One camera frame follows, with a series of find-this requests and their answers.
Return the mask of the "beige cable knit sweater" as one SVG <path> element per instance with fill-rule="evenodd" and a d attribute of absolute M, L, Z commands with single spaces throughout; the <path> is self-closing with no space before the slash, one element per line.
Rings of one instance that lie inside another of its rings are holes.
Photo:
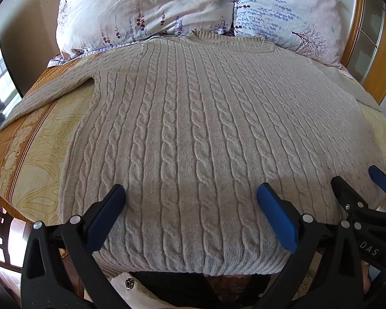
<path fill-rule="evenodd" d="M 194 32 L 102 54 L 25 96 L 8 123 L 95 88 L 60 176 L 62 222 L 115 184 L 125 209 L 95 259 L 124 271 L 270 274 L 288 253 L 257 204 L 269 183 L 301 213 L 335 224 L 341 176 L 372 206 L 383 156 L 339 72 L 262 38 Z"/>

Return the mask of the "white garment with snap button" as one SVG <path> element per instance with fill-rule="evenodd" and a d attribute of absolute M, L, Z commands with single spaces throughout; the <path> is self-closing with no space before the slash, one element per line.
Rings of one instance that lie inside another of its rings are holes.
<path fill-rule="evenodd" d="M 175 308 L 157 298 L 130 273 L 121 273 L 112 278 L 110 283 L 130 308 Z"/>

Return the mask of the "yellow orange patterned bedspread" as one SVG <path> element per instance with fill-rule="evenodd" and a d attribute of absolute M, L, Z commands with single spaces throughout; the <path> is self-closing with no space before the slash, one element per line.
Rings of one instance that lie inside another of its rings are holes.
<path fill-rule="evenodd" d="M 13 217 L 59 222 L 60 173 L 93 88 L 89 80 L 0 132 L 0 205 Z"/>

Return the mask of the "blue floral right pillow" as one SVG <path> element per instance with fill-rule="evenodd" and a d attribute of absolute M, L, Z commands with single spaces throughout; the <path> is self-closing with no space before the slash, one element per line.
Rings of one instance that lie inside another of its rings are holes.
<path fill-rule="evenodd" d="M 237 0 L 236 36 L 263 37 L 275 45 L 341 68 L 344 52 L 341 0 Z"/>

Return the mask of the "pink floral left pillow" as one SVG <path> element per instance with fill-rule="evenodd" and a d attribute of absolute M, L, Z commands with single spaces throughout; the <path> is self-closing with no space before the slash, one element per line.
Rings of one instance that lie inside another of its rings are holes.
<path fill-rule="evenodd" d="M 56 43 L 61 66 L 95 52 L 130 45 L 156 35 L 185 36 L 231 30 L 237 0 L 60 0 Z"/>

